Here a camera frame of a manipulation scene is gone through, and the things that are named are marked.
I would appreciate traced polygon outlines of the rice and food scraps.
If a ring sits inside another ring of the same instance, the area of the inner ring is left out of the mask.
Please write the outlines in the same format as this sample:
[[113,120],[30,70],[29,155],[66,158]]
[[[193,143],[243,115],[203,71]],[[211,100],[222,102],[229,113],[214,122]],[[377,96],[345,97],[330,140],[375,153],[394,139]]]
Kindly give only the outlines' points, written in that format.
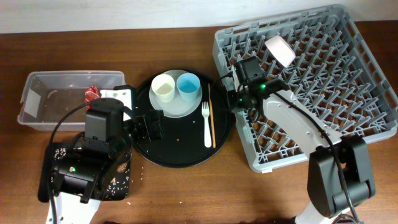
[[128,170],[124,173],[116,173],[112,181],[106,187],[106,191],[103,194],[102,200],[105,201],[117,201],[123,200],[129,195],[129,176],[130,176],[130,160],[132,157],[131,150],[124,155],[125,162],[129,162]]

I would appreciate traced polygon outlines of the brown food lump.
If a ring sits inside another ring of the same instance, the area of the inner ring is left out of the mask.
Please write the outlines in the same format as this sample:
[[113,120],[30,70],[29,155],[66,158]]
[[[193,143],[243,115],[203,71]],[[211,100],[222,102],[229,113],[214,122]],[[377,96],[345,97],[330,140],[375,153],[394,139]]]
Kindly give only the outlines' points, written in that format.
[[122,163],[121,165],[118,166],[117,172],[124,173],[128,170],[128,167],[129,167],[129,162]]

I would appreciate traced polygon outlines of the red snack wrapper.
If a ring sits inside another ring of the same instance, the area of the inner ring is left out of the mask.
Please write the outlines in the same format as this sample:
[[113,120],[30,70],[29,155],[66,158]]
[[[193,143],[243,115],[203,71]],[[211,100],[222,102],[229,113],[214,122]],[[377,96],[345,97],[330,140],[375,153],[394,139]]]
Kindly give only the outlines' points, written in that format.
[[99,97],[100,97],[100,93],[99,93],[96,85],[88,87],[85,90],[85,103],[93,101],[93,100],[95,100],[95,99],[97,99]]

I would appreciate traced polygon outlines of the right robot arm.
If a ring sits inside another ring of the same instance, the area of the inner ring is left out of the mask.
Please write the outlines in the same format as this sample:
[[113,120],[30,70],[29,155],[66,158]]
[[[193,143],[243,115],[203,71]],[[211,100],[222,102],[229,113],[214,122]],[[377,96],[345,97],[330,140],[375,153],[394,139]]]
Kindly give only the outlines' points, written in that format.
[[241,65],[234,81],[234,110],[257,109],[293,139],[308,157],[308,205],[295,223],[360,223],[356,206],[374,196],[374,175],[366,141],[344,137],[311,113],[282,80],[245,82],[261,69]]

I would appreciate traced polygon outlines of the pink bowl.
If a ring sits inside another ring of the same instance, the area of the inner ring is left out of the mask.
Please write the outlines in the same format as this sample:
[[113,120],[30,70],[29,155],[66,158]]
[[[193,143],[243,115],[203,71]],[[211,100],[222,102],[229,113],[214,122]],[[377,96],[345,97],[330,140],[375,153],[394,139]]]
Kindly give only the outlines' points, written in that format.
[[295,52],[290,45],[279,35],[264,42],[269,52],[285,68],[295,59]]

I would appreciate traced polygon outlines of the white cup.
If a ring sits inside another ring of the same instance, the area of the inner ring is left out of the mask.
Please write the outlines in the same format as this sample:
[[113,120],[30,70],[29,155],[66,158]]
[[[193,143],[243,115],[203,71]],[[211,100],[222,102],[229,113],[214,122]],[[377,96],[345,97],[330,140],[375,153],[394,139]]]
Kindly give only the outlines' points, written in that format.
[[151,83],[152,91],[164,103],[171,102],[175,96],[175,80],[168,74],[157,75]]

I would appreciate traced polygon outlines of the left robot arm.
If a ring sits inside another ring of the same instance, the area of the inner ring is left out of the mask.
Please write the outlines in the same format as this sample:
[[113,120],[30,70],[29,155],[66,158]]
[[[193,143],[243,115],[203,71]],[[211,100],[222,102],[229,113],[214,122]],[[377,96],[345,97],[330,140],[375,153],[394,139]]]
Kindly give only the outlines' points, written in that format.
[[47,221],[89,223],[105,198],[118,167],[132,157],[134,144],[162,139],[164,112],[138,115],[117,98],[95,98],[75,108],[86,108],[85,130],[78,133],[61,159],[53,139],[46,148],[51,160],[47,174]]

